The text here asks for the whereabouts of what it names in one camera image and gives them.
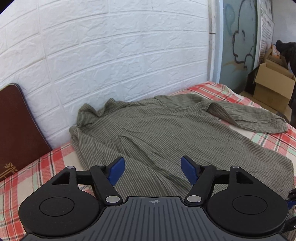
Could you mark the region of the blue cartoon wall panel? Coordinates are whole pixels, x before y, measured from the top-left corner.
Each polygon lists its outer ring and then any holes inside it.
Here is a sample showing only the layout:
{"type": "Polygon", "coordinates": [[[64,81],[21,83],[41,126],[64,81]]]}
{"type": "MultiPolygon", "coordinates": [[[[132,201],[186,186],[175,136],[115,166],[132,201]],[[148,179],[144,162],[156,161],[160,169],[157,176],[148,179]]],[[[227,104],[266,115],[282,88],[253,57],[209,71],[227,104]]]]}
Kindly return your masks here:
{"type": "Polygon", "coordinates": [[[243,91],[254,68],[257,43],[257,2],[223,1],[223,52],[220,83],[243,91]]]}

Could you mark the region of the olive striped shirt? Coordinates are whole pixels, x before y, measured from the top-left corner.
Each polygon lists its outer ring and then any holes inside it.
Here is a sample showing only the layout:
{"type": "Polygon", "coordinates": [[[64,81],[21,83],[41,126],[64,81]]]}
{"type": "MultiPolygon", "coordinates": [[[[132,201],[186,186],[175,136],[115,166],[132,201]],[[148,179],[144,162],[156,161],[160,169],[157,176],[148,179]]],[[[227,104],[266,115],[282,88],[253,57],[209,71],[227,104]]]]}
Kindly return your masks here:
{"type": "Polygon", "coordinates": [[[100,110],[85,104],[69,131],[85,169],[125,159],[115,186],[123,198],[185,197],[191,185],[181,170],[183,156],[220,170],[239,166],[286,197],[294,187],[292,161],[231,126],[255,133],[287,132],[285,120],[267,110],[196,94],[137,102],[109,99],[100,110]]]}

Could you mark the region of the black clothing pile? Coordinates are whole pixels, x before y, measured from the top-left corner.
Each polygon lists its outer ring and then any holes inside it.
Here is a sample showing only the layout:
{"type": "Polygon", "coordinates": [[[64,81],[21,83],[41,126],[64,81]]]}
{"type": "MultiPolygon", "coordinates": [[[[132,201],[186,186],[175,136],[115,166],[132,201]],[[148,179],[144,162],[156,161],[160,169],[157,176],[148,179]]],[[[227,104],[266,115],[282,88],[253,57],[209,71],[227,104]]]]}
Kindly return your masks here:
{"type": "Polygon", "coordinates": [[[286,62],[290,64],[292,73],[296,74],[296,42],[283,43],[281,40],[276,41],[276,49],[282,56],[285,57],[286,62]]]}

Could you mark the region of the open cardboard box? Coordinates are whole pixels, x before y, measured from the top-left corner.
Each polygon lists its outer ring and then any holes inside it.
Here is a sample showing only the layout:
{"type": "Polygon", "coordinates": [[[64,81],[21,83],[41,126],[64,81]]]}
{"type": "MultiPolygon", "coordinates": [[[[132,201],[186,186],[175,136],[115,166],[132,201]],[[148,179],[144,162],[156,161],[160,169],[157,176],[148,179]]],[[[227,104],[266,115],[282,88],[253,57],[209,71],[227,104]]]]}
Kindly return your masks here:
{"type": "Polygon", "coordinates": [[[288,70],[285,58],[274,46],[267,50],[263,62],[252,70],[241,96],[291,121],[289,102],[295,87],[295,76],[288,70]]]}

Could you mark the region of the white printed wall poster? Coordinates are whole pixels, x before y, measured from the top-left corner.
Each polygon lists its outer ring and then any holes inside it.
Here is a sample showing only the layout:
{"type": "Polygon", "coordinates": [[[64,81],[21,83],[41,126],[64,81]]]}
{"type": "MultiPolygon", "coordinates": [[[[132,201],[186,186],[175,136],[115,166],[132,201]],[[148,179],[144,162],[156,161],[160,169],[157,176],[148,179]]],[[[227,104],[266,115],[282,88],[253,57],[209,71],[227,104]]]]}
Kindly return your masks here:
{"type": "Polygon", "coordinates": [[[259,63],[263,63],[266,52],[271,48],[273,41],[273,8],[271,0],[260,1],[260,55],[259,63]]]}

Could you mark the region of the dark red wooden headboard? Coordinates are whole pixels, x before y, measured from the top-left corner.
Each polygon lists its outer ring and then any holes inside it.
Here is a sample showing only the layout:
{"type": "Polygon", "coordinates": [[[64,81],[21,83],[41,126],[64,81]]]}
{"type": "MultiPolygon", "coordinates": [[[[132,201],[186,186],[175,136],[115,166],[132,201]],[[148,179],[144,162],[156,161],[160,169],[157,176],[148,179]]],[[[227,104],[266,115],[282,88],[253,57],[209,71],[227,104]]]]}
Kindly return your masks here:
{"type": "Polygon", "coordinates": [[[27,106],[21,88],[1,89],[1,181],[52,150],[27,106]]]}

